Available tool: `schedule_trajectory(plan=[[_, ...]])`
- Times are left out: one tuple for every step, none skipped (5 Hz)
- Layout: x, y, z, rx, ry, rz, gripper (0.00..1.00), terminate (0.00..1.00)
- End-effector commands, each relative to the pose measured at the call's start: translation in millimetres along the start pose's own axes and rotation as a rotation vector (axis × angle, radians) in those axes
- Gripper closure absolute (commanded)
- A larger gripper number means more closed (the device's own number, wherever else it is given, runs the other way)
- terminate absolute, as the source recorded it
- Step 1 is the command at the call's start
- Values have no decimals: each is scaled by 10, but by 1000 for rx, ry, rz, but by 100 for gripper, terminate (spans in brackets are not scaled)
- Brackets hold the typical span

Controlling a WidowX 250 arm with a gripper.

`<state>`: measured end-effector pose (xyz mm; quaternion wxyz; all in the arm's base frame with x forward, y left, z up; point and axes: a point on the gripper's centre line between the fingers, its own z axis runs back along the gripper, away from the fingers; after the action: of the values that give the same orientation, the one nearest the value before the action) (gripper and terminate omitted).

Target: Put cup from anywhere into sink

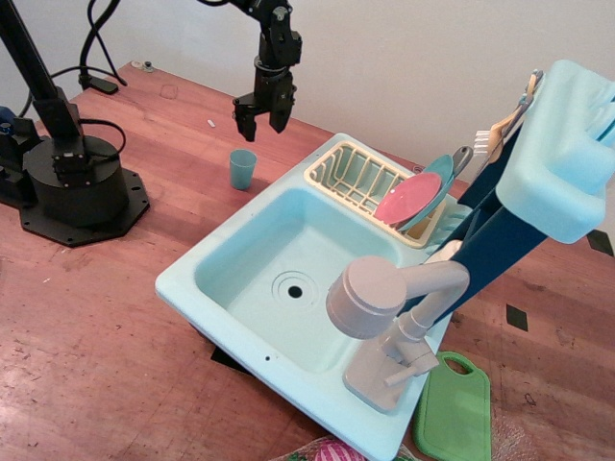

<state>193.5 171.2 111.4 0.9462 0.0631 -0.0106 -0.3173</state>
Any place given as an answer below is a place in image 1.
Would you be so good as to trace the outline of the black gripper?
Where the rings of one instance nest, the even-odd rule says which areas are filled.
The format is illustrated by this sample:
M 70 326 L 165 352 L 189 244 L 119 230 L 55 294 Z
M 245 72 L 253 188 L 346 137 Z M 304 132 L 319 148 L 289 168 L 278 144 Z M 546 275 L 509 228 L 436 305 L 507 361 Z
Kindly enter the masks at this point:
M 287 66 L 271 66 L 255 57 L 254 67 L 253 91 L 233 100 L 237 130 L 246 141 L 256 139 L 256 115 L 269 113 L 269 125 L 276 133 L 282 133 L 295 102 L 296 86 Z

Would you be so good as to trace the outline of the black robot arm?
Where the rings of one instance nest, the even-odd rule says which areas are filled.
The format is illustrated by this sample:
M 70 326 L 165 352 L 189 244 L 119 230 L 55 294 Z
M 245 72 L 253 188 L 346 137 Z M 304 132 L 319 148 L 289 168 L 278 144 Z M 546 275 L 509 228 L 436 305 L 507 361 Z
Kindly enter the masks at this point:
M 253 142 L 259 115 L 269 116 L 269 125 L 276 133 L 286 128 L 297 90 L 291 68 L 301 60 L 303 39 L 291 28 L 293 8 L 286 1 L 233 1 L 232 4 L 260 26 L 254 89 L 234 99 L 237 130 L 246 141 Z

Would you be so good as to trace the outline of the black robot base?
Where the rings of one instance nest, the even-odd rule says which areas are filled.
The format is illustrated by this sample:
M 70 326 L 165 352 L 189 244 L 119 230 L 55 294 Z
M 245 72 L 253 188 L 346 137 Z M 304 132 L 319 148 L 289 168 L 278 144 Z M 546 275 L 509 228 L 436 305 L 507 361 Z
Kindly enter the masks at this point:
M 22 228 L 68 247 L 125 235 L 150 205 L 140 176 L 122 166 L 118 148 L 84 133 L 12 1 L 1 4 L 1 38 L 49 134 L 17 164 L 34 192 L 19 207 Z

